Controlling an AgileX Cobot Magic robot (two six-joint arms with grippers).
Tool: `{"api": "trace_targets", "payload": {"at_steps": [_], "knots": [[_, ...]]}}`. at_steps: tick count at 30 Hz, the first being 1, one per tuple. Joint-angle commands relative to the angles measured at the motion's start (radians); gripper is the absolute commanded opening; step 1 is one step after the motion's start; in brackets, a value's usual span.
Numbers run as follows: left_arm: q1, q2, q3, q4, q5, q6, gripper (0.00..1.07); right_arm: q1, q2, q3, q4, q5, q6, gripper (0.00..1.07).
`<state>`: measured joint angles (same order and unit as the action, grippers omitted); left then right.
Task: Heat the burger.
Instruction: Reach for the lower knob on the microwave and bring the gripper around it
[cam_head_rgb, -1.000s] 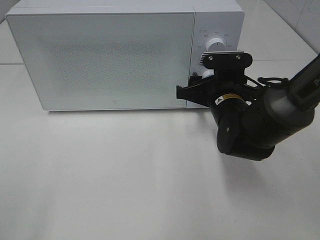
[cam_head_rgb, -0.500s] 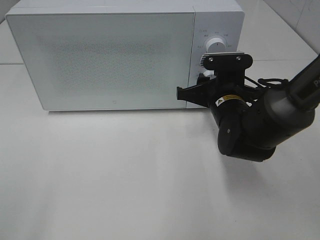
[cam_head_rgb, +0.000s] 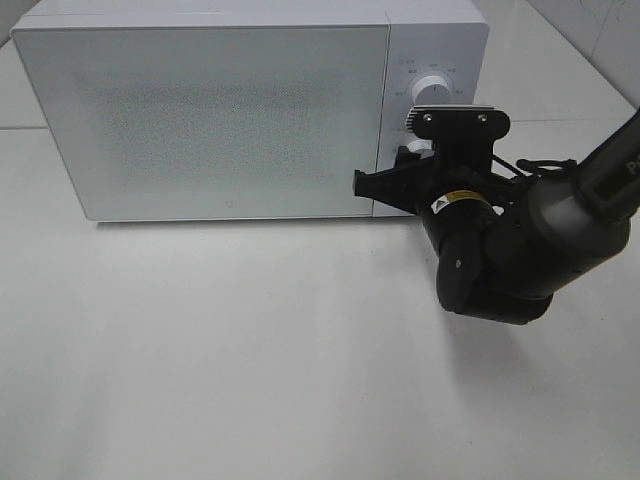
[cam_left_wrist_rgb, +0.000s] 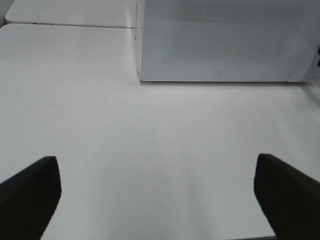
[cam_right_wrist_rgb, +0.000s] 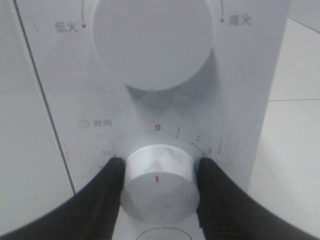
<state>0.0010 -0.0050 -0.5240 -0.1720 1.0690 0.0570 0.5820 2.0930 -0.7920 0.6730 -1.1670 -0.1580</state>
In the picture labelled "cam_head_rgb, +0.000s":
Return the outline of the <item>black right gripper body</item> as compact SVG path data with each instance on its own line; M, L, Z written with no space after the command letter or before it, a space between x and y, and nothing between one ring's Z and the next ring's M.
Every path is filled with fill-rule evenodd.
M413 215L430 235L453 235L462 231L485 233L513 199L515 178L492 171L486 165L439 165L427 158L412 163Z

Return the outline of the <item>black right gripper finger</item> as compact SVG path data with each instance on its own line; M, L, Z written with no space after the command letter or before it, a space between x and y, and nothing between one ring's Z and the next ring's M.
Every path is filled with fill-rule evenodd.
M419 200L430 184L430 170L427 160L403 163L371 174L355 170L353 192L356 197L372 199L417 215Z
M395 168L422 166L434 155L431 149L418 149L412 152L407 146L399 146L394 160Z

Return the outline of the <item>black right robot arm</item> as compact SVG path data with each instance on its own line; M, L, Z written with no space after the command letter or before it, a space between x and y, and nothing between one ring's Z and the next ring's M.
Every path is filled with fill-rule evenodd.
M421 219L449 312L524 325L554 294L619 254L639 208L639 120L584 160L520 159L496 174L508 115L488 106L415 106L407 130L429 155L398 149L392 168L356 171L356 196Z

